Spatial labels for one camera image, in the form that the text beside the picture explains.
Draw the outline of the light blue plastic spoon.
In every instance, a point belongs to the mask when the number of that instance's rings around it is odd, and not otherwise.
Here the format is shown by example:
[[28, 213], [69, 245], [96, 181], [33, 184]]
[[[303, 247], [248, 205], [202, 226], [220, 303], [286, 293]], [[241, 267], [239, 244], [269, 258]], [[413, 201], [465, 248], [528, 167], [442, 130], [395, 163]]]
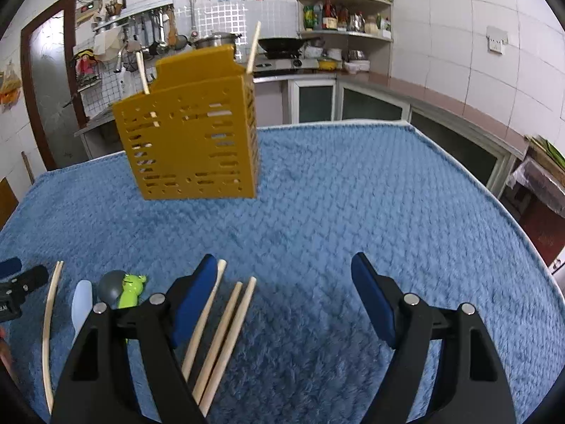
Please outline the light blue plastic spoon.
[[82, 330], [93, 307], [93, 286], [92, 282], [82, 279], [78, 282], [71, 303], [71, 321], [75, 330], [75, 341]]

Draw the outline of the kitchen counter cabinets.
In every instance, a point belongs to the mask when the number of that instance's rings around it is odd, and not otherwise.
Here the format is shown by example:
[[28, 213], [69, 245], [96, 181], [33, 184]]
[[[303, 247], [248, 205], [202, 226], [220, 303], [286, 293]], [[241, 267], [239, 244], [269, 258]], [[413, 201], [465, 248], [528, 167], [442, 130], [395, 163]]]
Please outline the kitchen counter cabinets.
[[258, 125], [360, 122], [413, 124], [495, 196], [527, 152], [523, 137], [426, 87], [379, 74], [276, 72], [255, 79]]

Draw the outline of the grey plastic spoon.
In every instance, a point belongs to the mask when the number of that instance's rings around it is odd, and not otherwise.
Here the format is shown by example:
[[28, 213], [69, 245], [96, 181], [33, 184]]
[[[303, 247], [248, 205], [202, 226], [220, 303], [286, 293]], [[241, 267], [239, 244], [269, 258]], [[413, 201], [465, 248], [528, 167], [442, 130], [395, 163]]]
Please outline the grey plastic spoon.
[[97, 295], [102, 302], [112, 306], [117, 303], [123, 292], [125, 271], [112, 270], [105, 273], [97, 285]]

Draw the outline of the blue textured towel mat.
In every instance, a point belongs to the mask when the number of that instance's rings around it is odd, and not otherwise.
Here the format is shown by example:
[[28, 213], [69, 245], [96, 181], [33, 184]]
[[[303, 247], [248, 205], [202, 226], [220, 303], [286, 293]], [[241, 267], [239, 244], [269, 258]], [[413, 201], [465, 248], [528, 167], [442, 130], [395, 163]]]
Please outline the blue textured towel mat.
[[125, 154], [47, 172], [1, 232], [2, 258], [64, 264], [51, 338], [58, 377], [81, 279], [122, 269], [147, 294], [227, 261], [204, 340], [237, 281], [258, 283], [210, 409], [212, 423], [357, 423], [392, 358], [351, 280], [364, 253], [428, 304], [473, 304], [524, 421], [564, 366], [563, 297], [498, 200], [411, 127], [286, 126], [258, 132], [253, 199], [148, 201]]

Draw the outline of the yellow perforated utensil holder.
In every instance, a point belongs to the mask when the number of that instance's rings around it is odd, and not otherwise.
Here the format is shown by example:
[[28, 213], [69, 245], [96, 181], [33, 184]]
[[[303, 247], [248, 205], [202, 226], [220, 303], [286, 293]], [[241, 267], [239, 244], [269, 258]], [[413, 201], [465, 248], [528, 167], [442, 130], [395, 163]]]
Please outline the yellow perforated utensil holder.
[[148, 91], [112, 106], [144, 199], [253, 198], [255, 88], [230, 46], [163, 58]]

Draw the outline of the chrome faucet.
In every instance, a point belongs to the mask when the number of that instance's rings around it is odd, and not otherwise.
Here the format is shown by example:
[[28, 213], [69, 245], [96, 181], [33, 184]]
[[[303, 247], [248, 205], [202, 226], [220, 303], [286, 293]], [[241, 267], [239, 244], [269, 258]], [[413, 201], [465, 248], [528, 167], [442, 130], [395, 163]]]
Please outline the chrome faucet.
[[116, 74], [121, 73], [121, 71], [128, 68], [129, 64], [130, 64], [130, 51], [129, 51], [128, 42], [125, 42], [125, 44], [121, 46], [120, 51], [118, 51], [114, 72]]

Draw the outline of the brown wooden door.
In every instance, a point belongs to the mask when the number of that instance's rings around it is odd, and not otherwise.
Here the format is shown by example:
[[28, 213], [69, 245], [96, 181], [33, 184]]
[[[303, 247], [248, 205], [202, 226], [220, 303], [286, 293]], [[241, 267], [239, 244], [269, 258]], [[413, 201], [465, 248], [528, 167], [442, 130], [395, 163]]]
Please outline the brown wooden door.
[[25, 104], [47, 170], [88, 160], [75, 135], [87, 124], [74, 64], [76, 5], [77, 0], [58, 0], [21, 31]]

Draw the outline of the chopstick in holder left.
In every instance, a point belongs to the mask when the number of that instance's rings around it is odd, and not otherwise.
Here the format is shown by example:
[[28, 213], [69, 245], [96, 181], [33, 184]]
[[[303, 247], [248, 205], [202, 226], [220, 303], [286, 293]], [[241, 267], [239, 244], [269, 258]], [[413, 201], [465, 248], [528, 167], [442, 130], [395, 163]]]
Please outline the chopstick in holder left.
[[143, 52], [142, 51], [136, 51], [135, 57], [136, 57], [136, 63], [137, 63], [139, 75], [140, 75], [140, 78], [141, 78], [141, 83], [142, 83], [142, 86], [143, 86], [144, 94], [148, 95], [149, 94], [149, 87], [148, 87], [147, 74], [145, 73]]

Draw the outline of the chopstick in holder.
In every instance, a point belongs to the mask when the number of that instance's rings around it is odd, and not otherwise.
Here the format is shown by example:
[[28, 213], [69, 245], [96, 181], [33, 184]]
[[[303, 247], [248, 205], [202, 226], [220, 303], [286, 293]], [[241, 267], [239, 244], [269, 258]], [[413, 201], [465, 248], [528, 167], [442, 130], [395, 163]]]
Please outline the chopstick in holder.
[[148, 87], [147, 74], [145, 73], [143, 52], [142, 51], [136, 51], [135, 57], [136, 57], [136, 63], [137, 63], [139, 75], [140, 75], [140, 78], [141, 78], [141, 83], [142, 83], [142, 86], [143, 86], [144, 94], [148, 95], [149, 94], [149, 87]]
[[255, 27], [250, 52], [247, 59], [246, 74], [251, 75], [255, 67], [255, 59], [258, 51], [258, 40], [261, 35], [261, 21], [258, 21]]

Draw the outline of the steel cooking pot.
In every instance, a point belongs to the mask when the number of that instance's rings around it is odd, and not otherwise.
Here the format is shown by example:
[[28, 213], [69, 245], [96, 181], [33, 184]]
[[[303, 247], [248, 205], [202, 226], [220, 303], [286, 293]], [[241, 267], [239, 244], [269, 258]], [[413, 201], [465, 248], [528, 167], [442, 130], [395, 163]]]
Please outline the steel cooking pot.
[[211, 35], [204, 36], [201, 39], [190, 41], [189, 44], [194, 49], [203, 49], [208, 47], [218, 47], [223, 45], [237, 45], [237, 41], [241, 38], [241, 34], [233, 34], [228, 32], [215, 32]]

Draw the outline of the chopstick in holder right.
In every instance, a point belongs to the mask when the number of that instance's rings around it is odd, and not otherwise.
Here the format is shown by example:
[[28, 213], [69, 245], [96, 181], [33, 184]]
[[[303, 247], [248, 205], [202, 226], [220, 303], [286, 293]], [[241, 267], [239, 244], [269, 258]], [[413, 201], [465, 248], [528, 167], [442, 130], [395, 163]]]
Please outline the chopstick in holder right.
[[255, 67], [255, 59], [258, 51], [258, 40], [261, 35], [261, 21], [258, 21], [255, 27], [250, 52], [247, 59], [246, 74], [251, 75]]

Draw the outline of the steel gas stove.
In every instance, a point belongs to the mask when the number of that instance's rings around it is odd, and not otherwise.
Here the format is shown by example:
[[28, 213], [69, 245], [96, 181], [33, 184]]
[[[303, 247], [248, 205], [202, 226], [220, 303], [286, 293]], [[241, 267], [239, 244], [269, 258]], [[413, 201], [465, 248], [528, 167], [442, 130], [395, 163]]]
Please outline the steel gas stove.
[[268, 76], [276, 73], [295, 73], [319, 69], [319, 62], [312, 58], [268, 58], [258, 55], [255, 59], [253, 73], [255, 76]]

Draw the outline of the black wok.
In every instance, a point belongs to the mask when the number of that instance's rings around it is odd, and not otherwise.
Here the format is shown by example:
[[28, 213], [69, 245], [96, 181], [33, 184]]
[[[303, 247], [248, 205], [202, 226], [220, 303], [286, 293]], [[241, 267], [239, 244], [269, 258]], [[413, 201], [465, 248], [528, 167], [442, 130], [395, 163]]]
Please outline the black wok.
[[258, 45], [268, 59], [292, 59], [301, 55], [305, 42], [297, 37], [263, 37]]

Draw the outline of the corner shelf unit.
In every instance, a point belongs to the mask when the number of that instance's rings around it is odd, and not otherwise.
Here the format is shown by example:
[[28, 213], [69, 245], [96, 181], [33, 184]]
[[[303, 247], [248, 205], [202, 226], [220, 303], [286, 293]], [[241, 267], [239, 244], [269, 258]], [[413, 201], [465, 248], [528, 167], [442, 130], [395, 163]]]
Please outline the corner shelf unit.
[[341, 51], [344, 60], [361, 55], [381, 75], [392, 65], [392, 0], [297, 0], [301, 39]]

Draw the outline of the wall utensil rack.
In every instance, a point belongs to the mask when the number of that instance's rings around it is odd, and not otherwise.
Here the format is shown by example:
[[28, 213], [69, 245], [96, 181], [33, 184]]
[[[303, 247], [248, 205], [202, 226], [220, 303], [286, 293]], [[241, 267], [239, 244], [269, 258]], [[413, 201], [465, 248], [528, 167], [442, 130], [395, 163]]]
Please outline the wall utensil rack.
[[150, 58], [173, 51], [176, 40], [169, 33], [174, 16], [173, 0], [144, 0], [108, 16], [92, 27], [95, 58], [109, 61], [137, 46]]

